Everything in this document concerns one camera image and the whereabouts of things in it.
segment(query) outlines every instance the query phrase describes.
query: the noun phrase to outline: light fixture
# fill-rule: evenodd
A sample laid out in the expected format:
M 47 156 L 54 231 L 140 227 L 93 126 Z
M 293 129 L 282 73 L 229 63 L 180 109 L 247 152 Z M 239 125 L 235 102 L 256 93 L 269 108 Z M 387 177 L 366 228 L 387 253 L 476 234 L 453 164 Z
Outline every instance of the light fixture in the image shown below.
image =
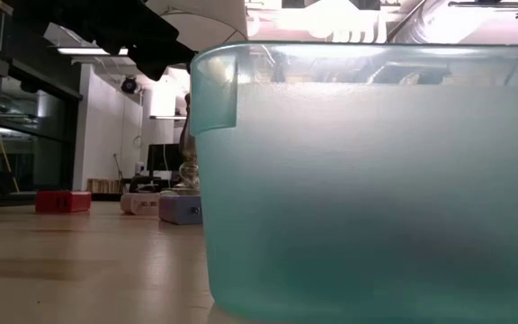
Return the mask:
M 171 121 L 184 121 L 187 119 L 187 116 L 175 115 L 175 116 L 151 116 L 150 119 L 155 120 L 171 120 Z
M 0 113 L 1 118 L 6 119 L 36 119 L 37 116 L 28 113 Z
M 496 8 L 496 9 L 518 9 L 518 2 L 506 2 L 506 1 L 450 1 L 448 6 L 459 7 L 459 8 Z
M 9 130 L 9 129 L 3 128 L 3 127 L 0 127 L 0 134 L 4 134 L 4 135 L 10 136 L 10 137 L 14 137 L 14 138 L 26 138 L 26 139 L 28 139 L 30 137 L 29 134 L 25 134 L 25 133 L 22 133 L 22 132 L 17 131 L 17 130 Z
M 245 0 L 246 9 L 264 9 L 265 3 L 262 1 Z
M 62 55 L 69 55 L 69 56 L 92 56 L 92 57 L 98 57 L 98 56 L 105 56 L 110 57 L 112 56 L 108 52 L 104 51 L 100 48 L 87 48 L 87 47 L 77 47 L 77 48 L 57 48 L 58 52 Z M 126 57 L 128 54 L 127 49 L 121 49 L 119 52 L 120 57 Z

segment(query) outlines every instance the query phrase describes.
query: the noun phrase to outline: teal plastic container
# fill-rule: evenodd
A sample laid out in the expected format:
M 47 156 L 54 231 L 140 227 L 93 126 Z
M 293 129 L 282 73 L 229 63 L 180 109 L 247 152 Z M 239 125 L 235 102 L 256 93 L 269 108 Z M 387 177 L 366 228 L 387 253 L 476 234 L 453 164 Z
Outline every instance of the teal plastic container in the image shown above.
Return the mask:
M 518 47 L 212 49 L 191 133 L 220 307 L 518 323 Z

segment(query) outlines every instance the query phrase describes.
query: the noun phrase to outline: fluorescent light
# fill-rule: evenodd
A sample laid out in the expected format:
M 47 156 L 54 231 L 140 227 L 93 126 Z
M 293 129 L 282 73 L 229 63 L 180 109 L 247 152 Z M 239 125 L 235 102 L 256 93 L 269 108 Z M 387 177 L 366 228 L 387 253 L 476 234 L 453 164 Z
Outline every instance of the fluorescent light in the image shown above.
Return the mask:
M 261 10 L 261 9 L 263 9 L 263 3 L 253 3 L 253 2 L 246 1 L 245 7 L 247 7 L 247 9 Z
M 14 133 L 21 134 L 21 133 L 20 133 L 20 132 L 18 132 L 18 131 L 15 131 L 15 130 L 8 130 L 8 129 L 6 129 L 6 128 L 0 127 L 0 134 L 14 134 Z
M 157 120 L 184 121 L 187 119 L 187 116 L 150 116 L 149 118 Z
M 108 52 L 104 51 L 100 48 L 57 48 L 58 52 L 63 55 L 70 55 L 70 56 L 112 56 Z M 115 56 L 127 56 L 128 54 L 127 49 L 121 49 L 119 52 L 119 55 Z
M 453 49 L 453 48 L 440 48 L 440 49 L 421 49 L 421 51 L 425 54 L 434 54 L 434 55 L 465 55 L 476 53 L 476 49 Z

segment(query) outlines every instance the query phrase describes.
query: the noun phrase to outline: glass window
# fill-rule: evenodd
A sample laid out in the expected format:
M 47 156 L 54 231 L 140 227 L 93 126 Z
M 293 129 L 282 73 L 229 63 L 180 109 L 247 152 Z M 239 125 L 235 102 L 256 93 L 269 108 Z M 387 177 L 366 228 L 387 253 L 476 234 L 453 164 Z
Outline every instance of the glass window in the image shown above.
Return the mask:
M 17 79 L 5 77 L 1 86 L 0 119 L 49 136 L 62 136 L 66 103 Z
M 63 147 L 60 142 L 1 127 L 0 134 L 12 172 L 22 192 L 61 189 Z M 6 170 L 0 145 L 0 171 Z

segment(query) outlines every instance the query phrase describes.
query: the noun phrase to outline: desk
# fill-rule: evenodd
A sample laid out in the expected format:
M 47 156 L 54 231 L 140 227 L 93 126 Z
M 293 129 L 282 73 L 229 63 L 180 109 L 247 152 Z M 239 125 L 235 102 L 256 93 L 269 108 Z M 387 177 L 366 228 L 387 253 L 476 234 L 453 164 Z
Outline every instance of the desk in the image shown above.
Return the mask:
M 0 208 L 0 324 L 249 323 L 212 306 L 202 226 Z

